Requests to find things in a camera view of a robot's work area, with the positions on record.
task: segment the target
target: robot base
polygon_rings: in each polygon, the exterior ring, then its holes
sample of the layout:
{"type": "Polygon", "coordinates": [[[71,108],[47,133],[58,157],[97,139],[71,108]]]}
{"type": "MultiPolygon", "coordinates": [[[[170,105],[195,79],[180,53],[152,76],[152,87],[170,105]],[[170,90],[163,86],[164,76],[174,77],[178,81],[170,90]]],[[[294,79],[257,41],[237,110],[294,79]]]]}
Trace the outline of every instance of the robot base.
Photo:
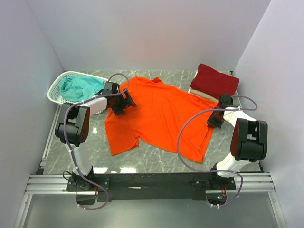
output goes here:
{"type": "MultiPolygon", "coordinates": [[[[69,179],[67,191],[94,191],[93,185],[79,186],[80,182],[69,179]]],[[[192,199],[206,200],[207,190],[235,190],[233,178],[218,178],[216,173],[134,173],[94,174],[94,182],[110,193],[112,200],[157,200],[192,199]]],[[[97,200],[104,202],[106,194],[98,189],[95,195],[77,195],[80,205],[93,205],[97,200]]]]}

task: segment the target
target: gray marble surface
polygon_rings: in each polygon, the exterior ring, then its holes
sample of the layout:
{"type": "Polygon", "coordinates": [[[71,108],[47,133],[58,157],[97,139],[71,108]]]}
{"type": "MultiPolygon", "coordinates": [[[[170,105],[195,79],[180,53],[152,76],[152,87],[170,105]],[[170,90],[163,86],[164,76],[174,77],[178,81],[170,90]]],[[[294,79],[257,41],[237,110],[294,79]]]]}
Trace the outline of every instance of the gray marble surface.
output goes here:
{"type": "MultiPolygon", "coordinates": [[[[192,79],[197,70],[135,70],[135,71],[111,71],[102,70],[94,72],[83,72],[109,78],[114,73],[124,73],[129,78],[143,76],[150,79],[159,77],[164,83],[175,86],[183,91],[188,91],[192,79]]],[[[123,83],[124,79],[115,76],[113,81],[123,83]]],[[[235,100],[235,105],[239,105],[239,100],[235,100]]],[[[87,139],[87,150],[89,159],[94,167],[95,173],[162,173],[162,172],[191,172],[178,159],[177,154],[167,152],[151,146],[140,140],[139,147],[130,151],[112,156],[105,132],[105,119],[108,111],[94,115],[90,119],[90,133],[87,139]]],[[[224,122],[221,129],[213,131],[212,138],[202,164],[187,160],[192,167],[210,170],[217,162],[225,158],[230,152],[230,142],[233,127],[224,122]]],[[[63,171],[71,171],[72,163],[67,149],[54,135],[45,165],[44,174],[62,174],[63,171]]],[[[260,171],[258,162],[245,166],[241,171],[260,171]]]]}

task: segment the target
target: folded cloth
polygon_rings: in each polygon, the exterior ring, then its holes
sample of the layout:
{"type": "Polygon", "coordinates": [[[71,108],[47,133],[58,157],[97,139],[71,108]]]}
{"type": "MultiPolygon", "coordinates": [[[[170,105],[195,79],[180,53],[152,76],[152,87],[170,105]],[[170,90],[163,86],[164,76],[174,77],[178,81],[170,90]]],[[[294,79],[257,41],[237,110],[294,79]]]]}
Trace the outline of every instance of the folded cloth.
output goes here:
{"type": "Polygon", "coordinates": [[[216,99],[216,98],[214,98],[214,97],[212,97],[212,96],[210,96],[210,95],[208,95],[208,94],[206,94],[206,93],[203,93],[203,92],[201,92],[201,91],[192,89],[192,88],[190,88],[189,93],[190,93],[190,94],[194,94],[194,95],[196,95],[196,96],[204,97],[204,98],[206,98],[206,99],[208,99],[208,100],[211,100],[211,101],[214,101],[214,102],[216,102],[216,103],[219,102],[218,99],[216,99]]]}
{"type": "Polygon", "coordinates": [[[88,76],[65,77],[59,82],[60,95],[69,101],[79,102],[93,97],[105,82],[102,79],[88,76]]]}
{"type": "Polygon", "coordinates": [[[222,94],[234,95],[238,83],[238,78],[220,73],[205,64],[200,64],[198,73],[190,87],[218,99],[222,94]]]}

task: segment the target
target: white backdrop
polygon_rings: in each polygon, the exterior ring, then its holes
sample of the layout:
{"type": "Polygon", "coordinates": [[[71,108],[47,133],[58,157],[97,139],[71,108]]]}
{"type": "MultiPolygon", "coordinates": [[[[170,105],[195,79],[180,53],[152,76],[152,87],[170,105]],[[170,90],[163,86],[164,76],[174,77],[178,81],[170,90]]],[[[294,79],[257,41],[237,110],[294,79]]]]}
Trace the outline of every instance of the white backdrop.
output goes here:
{"type": "Polygon", "coordinates": [[[66,70],[234,70],[270,0],[27,0],[66,70]]]}
{"type": "Polygon", "coordinates": [[[303,227],[303,9],[302,0],[272,0],[235,70],[239,93],[259,105],[250,114],[268,122],[263,167],[291,228],[303,227]]]}
{"type": "Polygon", "coordinates": [[[0,29],[0,227],[10,228],[54,118],[47,91],[63,69],[25,1],[0,1],[0,29]]]}

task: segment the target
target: purple cable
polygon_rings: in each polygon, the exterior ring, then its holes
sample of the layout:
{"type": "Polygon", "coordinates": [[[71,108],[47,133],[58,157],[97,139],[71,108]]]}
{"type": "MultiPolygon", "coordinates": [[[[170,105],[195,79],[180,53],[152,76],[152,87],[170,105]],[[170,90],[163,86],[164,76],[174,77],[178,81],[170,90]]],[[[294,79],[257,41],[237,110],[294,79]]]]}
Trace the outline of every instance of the purple cable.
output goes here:
{"type": "Polygon", "coordinates": [[[241,110],[245,110],[245,111],[255,111],[257,109],[257,103],[252,100],[250,97],[247,97],[247,96],[242,96],[242,95],[234,95],[232,97],[242,97],[242,98],[246,98],[248,99],[249,101],[251,101],[256,107],[255,108],[241,108],[241,110]]]}
{"type": "Polygon", "coordinates": [[[109,195],[109,193],[107,192],[107,190],[106,190],[104,187],[102,187],[102,186],[100,186],[99,184],[94,183],[93,181],[91,181],[91,180],[89,180],[88,178],[86,178],[86,177],[83,175],[83,173],[78,169],[78,164],[77,164],[77,161],[76,161],[76,159],[75,159],[73,147],[71,146],[71,144],[70,144],[70,142],[68,141],[68,138],[67,138],[67,125],[66,125],[66,124],[67,124],[67,116],[68,116],[69,112],[71,111],[71,109],[74,108],[74,107],[77,106],[77,105],[82,105],[82,104],[88,103],[88,102],[93,101],[93,100],[95,100],[95,99],[97,99],[97,98],[100,98],[100,97],[117,96],[117,95],[120,95],[120,94],[126,92],[127,89],[128,89],[129,86],[130,86],[130,81],[129,81],[128,77],[127,77],[126,75],[124,75],[124,74],[117,73],[117,74],[113,74],[113,75],[109,78],[109,81],[110,81],[111,78],[114,77],[115,75],[122,75],[122,76],[124,76],[124,77],[126,78],[126,80],[127,80],[127,82],[128,82],[128,85],[127,85],[127,87],[126,87],[123,91],[121,91],[121,92],[119,92],[119,93],[117,93],[117,94],[108,94],[108,95],[95,96],[95,97],[92,97],[92,98],[90,98],[90,99],[87,99],[87,100],[85,100],[85,101],[83,101],[83,102],[79,102],[79,103],[73,104],[73,105],[71,105],[71,106],[67,109],[66,114],[65,114],[65,118],[64,118],[64,123],[63,123],[63,134],[64,134],[64,137],[65,137],[65,141],[66,141],[68,147],[70,148],[71,157],[72,157],[72,160],[73,160],[73,163],[74,163],[75,167],[77,167],[76,169],[77,169],[77,172],[78,172],[79,176],[81,176],[82,179],[84,179],[85,181],[87,181],[87,182],[89,182],[89,183],[95,185],[96,187],[100,188],[100,189],[101,189],[102,191],[104,191],[105,194],[106,194],[106,200],[105,200],[104,204],[101,205],[101,206],[99,206],[99,207],[97,207],[97,208],[86,208],[86,207],[84,207],[84,206],[80,206],[81,208],[86,209],[86,210],[98,210],[98,209],[100,209],[100,208],[103,208],[103,207],[109,202],[109,200],[110,200],[110,195],[109,195]]]}
{"type": "MultiPolygon", "coordinates": [[[[246,97],[246,96],[240,96],[240,95],[236,95],[236,96],[233,96],[233,97],[243,97],[243,98],[246,98],[250,101],[252,101],[254,103],[254,105],[256,106],[254,109],[249,109],[249,108],[241,108],[241,110],[248,110],[248,111],[254,111],[257,109],[257,104],[254,100],[252,100],[251,98],[249,97],[246,97]]],[[[189,169],[193,170],[193,171],[196,171],[196,172],[201,172],[201,173],[213,173],[213,172],[231,172],[237,176],[239,176],[241,178],[241,184],[239,186],[239,189],[237,191],[237,193],[235,194],[235,196],[230,200],[228,201],[227,203],[223,204],[223,205],[219,205],[219,207],[224,207],[224,206],[227,206],[229,205],[230,203],[232,203],[239,195],[239,193],[241,192],[241,189],[243,187],[243,182],[244,182],[244,179],[243,179],[243,176],[241,174],[239,174],[238,172],[234,172],[232,170],[199,170],[199,169],[196,169],[196,168],[193,168],[191,166],[189,166],[182,158],[181,156],[181,152],[180,152],[180,138],[181,138],[181,134],[183,132],[183,130],[185,129],[185,127],[194,119],[196,118],[197,116],[203,114],[203,113],[206,113],[206,112],[210,112],[210,111],[230,111],[230,112],[234,112],[234,111],[238,111],[239,109],[236,108],[236,109],[225,109],[225,108],[213,108],[213,109],[207,109],[207,110],[204,110],[204,111],[201,111],[197,114],[195,114],[194,116],[192,116],[184,125],[183,127],[181,128],[180,130],[180,133],[177,137],[177,143],[176,143],[176,152],[177,152],[177,155],[180,159],[180,161],[186,166],[188,167],[189,169]]]]}

